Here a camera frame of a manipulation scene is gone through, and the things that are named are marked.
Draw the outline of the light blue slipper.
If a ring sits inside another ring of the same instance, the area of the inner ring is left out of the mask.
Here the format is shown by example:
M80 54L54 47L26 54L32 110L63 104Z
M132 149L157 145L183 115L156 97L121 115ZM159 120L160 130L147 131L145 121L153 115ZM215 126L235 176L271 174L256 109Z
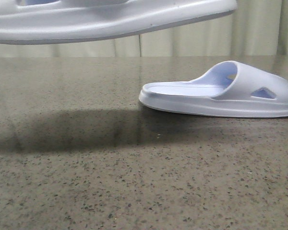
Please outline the light blue slipper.
M98 41L232 14L234 0L0 0L0 44Z
M288 117L288 81L229 60L191 81L145 84L139 101L150 108L222 117Z

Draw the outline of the pale green curtain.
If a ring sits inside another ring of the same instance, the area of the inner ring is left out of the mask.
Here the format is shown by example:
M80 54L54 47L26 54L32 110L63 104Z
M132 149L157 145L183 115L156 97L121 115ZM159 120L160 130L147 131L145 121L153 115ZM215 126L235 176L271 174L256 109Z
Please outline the pale green curtain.
M288 0L239 0L229 16L113 40L0 44L0 58L288 55Z

